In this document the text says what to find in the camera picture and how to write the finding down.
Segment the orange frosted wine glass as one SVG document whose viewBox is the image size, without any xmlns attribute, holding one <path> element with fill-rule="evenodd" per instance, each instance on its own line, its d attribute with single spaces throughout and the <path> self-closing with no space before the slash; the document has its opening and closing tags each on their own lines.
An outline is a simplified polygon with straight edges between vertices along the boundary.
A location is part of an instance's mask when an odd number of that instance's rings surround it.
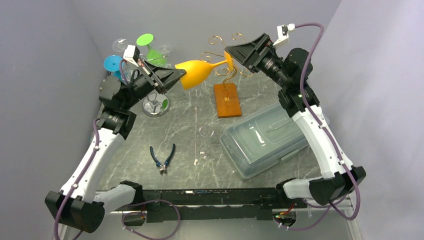
<svg viewBox="0 0 424 240">
<path fill-rule="evenodd" d="M 231 55 L 225 51 L 225 60 L 209 63 L 202 60 L 188 60 L 175 65 L 176 69 L 184 70 L 186 73 L 180 78 L 181 85 L 184 90 L 193 88 L 204 82 L 211 74 L 212 70 L 220 65 L 227 64 L 230 70 L 233 69 L 233 60 Z"/>
</svg>

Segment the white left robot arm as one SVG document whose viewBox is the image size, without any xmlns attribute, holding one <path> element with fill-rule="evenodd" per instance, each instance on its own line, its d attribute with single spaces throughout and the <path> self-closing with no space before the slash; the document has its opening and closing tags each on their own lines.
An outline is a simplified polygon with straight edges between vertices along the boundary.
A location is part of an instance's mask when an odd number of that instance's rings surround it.
<svg viewBox="0 0 424 240">
<path fill-rule="evenodd" d="M 92 123 L 93 140 L 67 182 L 59 191 L 50 191 L 44 200 L 54 217 L 56 238 L 59 225 L 92 233 L 105 215 L 123 206 L 137 210 L 143 205 L 143 187 L 138 183 L 125 180 L 100 194 L 98 186 L 115 152 L 133 128 L 137 116 L 131 108 L 152 92 L 166 93 L 186 73 L 184 69 L 143 62 L 128 83 L 113 75 L 100 82 L 99 100 L 104 108 Z"/>
</svg>

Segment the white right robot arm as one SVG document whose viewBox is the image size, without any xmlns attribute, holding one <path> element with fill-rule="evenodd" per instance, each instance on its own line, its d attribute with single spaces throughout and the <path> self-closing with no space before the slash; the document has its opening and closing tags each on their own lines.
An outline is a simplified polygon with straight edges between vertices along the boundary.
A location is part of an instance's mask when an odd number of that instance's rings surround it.
<svg viewBox="0 0 424 240">
<path fill-rule="evenodd" d="M 276 203 L 287 208 L 295 200 L 312 199 L 324 206 L 352 192 L 359 196 L 366 171 L 343 153 L 318 97 L 307 83 L 313 70 L 313 52 L 293 48 L 287 57 L 279 57 L 266 33 L 251 42 L 227 46 L 224 51 L 251 73 L 262 72 L 281 88 L 279 103 L 300 128 L 318 162 L 320 177 L 291 178 L 277 184 Z"/>
</svg>

